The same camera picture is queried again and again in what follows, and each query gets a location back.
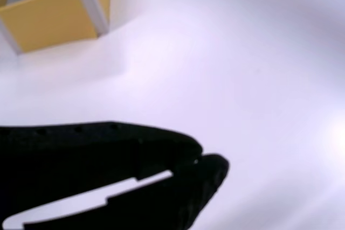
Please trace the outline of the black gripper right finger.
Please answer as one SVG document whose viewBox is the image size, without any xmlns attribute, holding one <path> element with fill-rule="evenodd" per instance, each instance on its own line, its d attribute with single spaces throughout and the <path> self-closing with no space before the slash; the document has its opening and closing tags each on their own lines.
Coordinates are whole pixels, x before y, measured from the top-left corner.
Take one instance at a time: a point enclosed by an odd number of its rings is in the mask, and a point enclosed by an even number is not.
<svg viewBox="0 0 345 230">
<path fill-rule="evenodd" d="M 107 205 L 25 229 L 189 229 L 223 183 L 230 163 L 203 156 L 172 177 L 108 198 Z"/>
</svg>

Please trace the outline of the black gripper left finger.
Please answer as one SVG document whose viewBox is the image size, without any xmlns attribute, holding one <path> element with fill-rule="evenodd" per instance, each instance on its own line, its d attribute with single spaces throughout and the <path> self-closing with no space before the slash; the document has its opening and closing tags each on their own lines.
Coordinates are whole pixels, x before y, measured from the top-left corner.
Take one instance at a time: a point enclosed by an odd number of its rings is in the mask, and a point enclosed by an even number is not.
<svg viewBox="0 0 345 230">
<path fill-rule="evenodd" d="M 1 221 L 127 179 L 177 173 L 202 158 L 192 137 L 116 122 L 1 128 Z"/>
</svg>

